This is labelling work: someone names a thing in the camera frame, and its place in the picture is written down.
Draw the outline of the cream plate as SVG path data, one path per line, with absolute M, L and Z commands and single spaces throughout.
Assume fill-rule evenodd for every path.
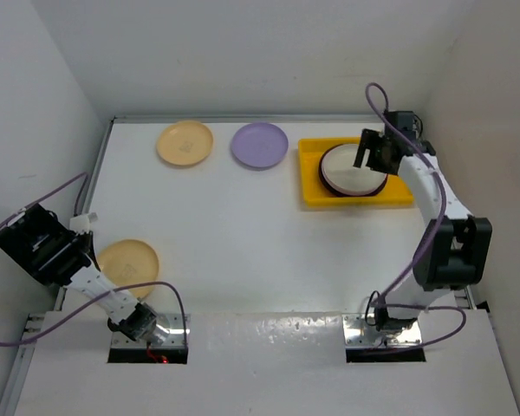
M 358 147 L 353 143 L 342 144 L 329 149 L 322 155 L 320 167 L 327 181 L 342 192 L 373 189 L 386 175 L 368 167 L 353 167 Z

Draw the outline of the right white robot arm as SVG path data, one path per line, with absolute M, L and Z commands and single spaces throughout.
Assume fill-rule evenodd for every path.
M 363 130 L 354 166 L 401 179 L 426 228 L 405 271 L 369 303 L 375 328 L 394 332 L 416 322 L 439 298 L 481 281 L 492 225 L 457 198 L 431 143 L 418 139 L 413 112 L 386 110 L 382 117 L 383 132 Z

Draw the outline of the dark rimmed plate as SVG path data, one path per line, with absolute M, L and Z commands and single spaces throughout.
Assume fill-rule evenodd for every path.
M 359 198 L 359 197 L 374 197 L 378 195 L 387 185 L 388 176 L 384 175 L 383 179 L 380 183 L 373 189 L 369 189 L 367 191 L 352 191 L 352 192 L 342 192 L 341 190 L 333 187 L 326 179 L 323 170 L 321 167 L 318 168 L 318 176 L 322 183 L 322 186 L 333 196 L 337 198 Z

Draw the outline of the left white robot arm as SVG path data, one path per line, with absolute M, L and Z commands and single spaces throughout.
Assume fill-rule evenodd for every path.
M 100 271 L 86 235 L 67 229 L 39 204 L 6 222 L 0 229 L 0 249 L 40 284 L 96 299 L 112 331 L 132 341 L 159 343 L 157 313 Z

